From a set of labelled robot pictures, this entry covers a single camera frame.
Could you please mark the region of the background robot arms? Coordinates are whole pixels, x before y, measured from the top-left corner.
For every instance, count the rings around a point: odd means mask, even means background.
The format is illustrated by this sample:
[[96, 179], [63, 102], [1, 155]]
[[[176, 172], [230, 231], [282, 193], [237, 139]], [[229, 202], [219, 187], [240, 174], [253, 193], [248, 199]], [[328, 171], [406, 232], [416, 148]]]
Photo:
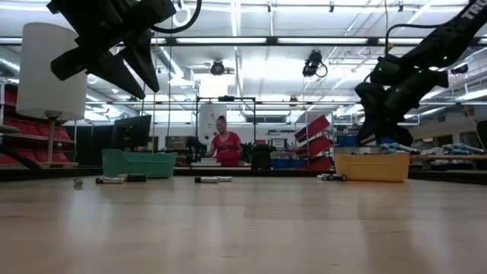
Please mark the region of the background robot arms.
[[189, 154], [186, 156], [186, 163], [191, 165], [195, 162], [200, 162], [205, 157], [208, 146], [201, 143], [197, 136], [189, 136], [186, 139], [186, 149]]

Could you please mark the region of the white lamp with wooden base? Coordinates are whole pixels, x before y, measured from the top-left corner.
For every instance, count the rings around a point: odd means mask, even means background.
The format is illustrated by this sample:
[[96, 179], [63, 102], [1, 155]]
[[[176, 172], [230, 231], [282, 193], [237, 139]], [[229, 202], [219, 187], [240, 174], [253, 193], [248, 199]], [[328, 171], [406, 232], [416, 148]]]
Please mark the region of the white lamp with wooden base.
[[84, 119], [87, 76], [64, 75], [54, 60], [76, 47], [76, 33], [55, 24], [25, 24], [21, 42], [17, 112], [45, 119], [53, 132], [58, 121]]

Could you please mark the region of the person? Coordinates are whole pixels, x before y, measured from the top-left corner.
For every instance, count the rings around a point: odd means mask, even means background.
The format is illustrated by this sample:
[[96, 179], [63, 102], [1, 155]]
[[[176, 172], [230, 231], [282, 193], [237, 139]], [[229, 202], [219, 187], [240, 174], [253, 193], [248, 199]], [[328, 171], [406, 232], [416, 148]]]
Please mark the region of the person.
[[219, 116], [216, 120], [218, 134], [212, 139], [207, 158], [215, 157], [222, 167], [235, 167], [239, 164], [240, 153], [243, 151], [239, 135], [228, 131], [227, 120]]

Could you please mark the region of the white background panel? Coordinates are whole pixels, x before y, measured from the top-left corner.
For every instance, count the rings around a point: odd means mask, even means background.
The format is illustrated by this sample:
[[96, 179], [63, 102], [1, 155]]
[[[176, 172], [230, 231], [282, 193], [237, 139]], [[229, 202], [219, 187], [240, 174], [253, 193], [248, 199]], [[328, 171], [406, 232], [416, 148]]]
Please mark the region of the white background panel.
[[203, 145], [210, 146], [218, 134], [216, 121], [220, 116], [227, 116], [227, 106], [224, 104], [207, 103], [199, 108], [198, 138]]

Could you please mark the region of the tilted red shelf bin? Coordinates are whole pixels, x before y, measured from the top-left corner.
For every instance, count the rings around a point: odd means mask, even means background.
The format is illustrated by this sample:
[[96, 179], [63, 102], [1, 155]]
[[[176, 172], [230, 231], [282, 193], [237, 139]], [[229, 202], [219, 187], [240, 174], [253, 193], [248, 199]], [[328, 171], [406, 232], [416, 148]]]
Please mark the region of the tilted red shelf bin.
[[298, 168], [302, 170], [318, 170], [325, 171], [330, 170], [333, 167], [333, 163], [328, 157], [315, 157], [311, 158], [309, 161], [306, 160]]
[[299, 158], [305, 158], [306, 156], [315, 157], [319, 153], [329, 149], [333, 145], [333, 142], [328, 139], [325, 135], [316, 137], [306, 144], [299, 147], [295, 154]]
[[297, 131], [294, 137], [297, 142], [304, 142], [308, 138], [315, 136], [318, 132], [327, 129], [329, 125], [330, 122], [325, 116], [319, 116], [311, 123], [308, 123], [304, 128]]

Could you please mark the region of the teal plastic bin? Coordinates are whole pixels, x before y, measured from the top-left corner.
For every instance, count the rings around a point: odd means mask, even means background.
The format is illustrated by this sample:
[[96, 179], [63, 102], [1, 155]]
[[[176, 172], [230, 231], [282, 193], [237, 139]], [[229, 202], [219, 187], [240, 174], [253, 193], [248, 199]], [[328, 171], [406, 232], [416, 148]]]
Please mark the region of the teal plastic bin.
[[173, 176], [176, 153], [127, 152], [105, 149], [101, 152], [103, 175], [144, 174], [148, 179], [167, 179]]

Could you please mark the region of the blue storage bin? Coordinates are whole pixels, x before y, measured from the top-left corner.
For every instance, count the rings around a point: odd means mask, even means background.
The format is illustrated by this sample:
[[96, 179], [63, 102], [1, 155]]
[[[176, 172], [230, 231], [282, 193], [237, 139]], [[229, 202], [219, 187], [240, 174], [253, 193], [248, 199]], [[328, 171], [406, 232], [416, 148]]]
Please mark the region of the blue storage bin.
[[306, 164], [307, 160], [304, 159], [278, 159], [271, 160], [273, 169], [298, 169], [303, 164]]

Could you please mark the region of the yellow plastic bin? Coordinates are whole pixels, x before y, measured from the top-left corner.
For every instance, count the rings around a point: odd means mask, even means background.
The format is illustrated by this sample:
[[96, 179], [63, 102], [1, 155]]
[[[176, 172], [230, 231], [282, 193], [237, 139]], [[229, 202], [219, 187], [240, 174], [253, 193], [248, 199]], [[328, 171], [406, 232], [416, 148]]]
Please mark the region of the yellow plastic bin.
[[335, 155], [336, 173], [351, 181], [401, 183], [408, 178], [410, 153]]

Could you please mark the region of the blue grey tool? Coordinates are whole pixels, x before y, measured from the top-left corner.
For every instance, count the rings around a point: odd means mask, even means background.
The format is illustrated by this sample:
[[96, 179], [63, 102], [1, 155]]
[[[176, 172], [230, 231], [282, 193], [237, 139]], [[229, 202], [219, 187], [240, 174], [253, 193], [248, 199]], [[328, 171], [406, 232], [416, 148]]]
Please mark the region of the blue grey tool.
[[442, 148], [452, 153], [473, 153], [473, 154], [485, 154], [485, 150], [481, 148], [475, 148], [473, 146], [465, 145], [463, 143], [443, 145]]
[[380, 145], [382, 152], [384, 154], [397, 153], [398, 151], [405, 151], [412, 154], [418, 154], [419, 151], [415, 148], [410, 148], [399, 143], [383, 143]]

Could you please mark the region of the black background monitor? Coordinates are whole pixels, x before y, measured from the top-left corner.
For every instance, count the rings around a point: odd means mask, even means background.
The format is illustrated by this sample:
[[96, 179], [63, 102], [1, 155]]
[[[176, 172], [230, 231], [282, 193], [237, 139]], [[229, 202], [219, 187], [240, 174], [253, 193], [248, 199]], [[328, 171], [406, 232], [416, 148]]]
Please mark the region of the black background monitor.
[[113, 124], [111, 147], [131, 151], [138, 147], [146, 147], [149, 142], [151, 121], [151, 115], [116, 120]]

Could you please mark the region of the small background monitor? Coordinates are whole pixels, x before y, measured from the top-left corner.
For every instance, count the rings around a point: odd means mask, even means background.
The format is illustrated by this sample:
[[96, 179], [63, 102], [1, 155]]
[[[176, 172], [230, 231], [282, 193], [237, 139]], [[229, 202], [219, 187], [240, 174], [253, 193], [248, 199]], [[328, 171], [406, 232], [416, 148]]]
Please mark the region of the small background monitor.
[[182, 151], [188, 149], [189, 136], [167, 136], [165, 147], [170, 151]]

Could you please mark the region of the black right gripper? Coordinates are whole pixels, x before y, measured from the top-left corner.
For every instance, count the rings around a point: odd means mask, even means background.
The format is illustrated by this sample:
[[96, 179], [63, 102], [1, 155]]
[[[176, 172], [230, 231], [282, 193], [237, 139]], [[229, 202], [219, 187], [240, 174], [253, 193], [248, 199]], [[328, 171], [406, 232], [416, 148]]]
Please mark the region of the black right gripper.
[[419, 107], [419, 101], [436, 86], [448, 86], [446, 72], [418, 70], [388, 89], [381, 84], [360, 83], [355, 92], [361, 98], [365, 121], [357, 134], [357, 145], [388, 137], [401, 145], [410, 146], [413, 137], [408, 129], [399, 124], [411, 109]]

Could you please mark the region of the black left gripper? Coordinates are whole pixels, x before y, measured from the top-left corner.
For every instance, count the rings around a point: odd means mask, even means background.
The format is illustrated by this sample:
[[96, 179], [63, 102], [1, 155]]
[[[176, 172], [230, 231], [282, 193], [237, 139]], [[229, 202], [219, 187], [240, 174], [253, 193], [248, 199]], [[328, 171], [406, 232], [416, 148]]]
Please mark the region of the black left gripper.
[[160, 90], [151, 58], [150, 28], [136, 30], [125, 21], [129, 0], [50, 0], [47, 8], [74, 28], [77, 47], [54, 60], [64, 75], [85, 71], [138, 99], [145, 92], [129, 69], [153, 92]]

